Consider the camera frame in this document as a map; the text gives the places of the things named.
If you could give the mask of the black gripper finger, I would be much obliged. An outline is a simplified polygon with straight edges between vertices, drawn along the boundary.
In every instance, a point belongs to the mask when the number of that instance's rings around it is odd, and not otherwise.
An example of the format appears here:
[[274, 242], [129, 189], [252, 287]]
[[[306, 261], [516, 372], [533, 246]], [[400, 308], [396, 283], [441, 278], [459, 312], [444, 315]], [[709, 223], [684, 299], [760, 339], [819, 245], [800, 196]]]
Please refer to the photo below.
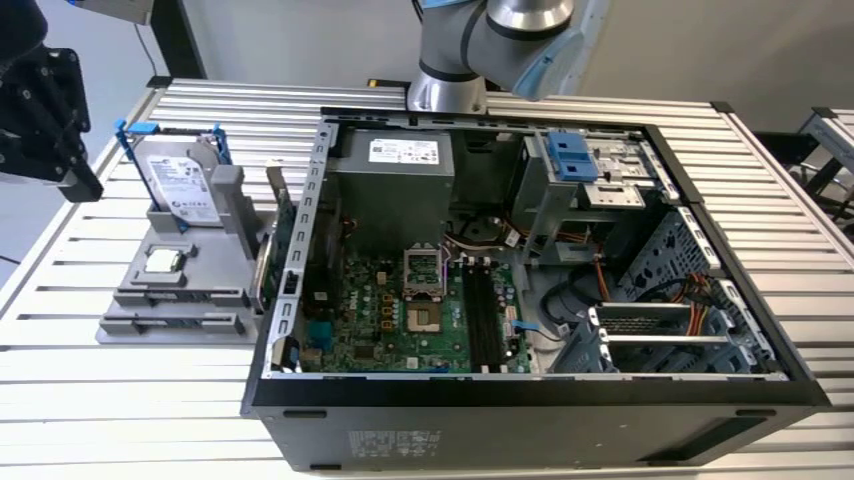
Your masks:
[[90, 119], [76, 52], [37, 48], [1, 67], [1, 178], [54, 185], [72, 203], [96, 202], [102, 185], [81, 135]]

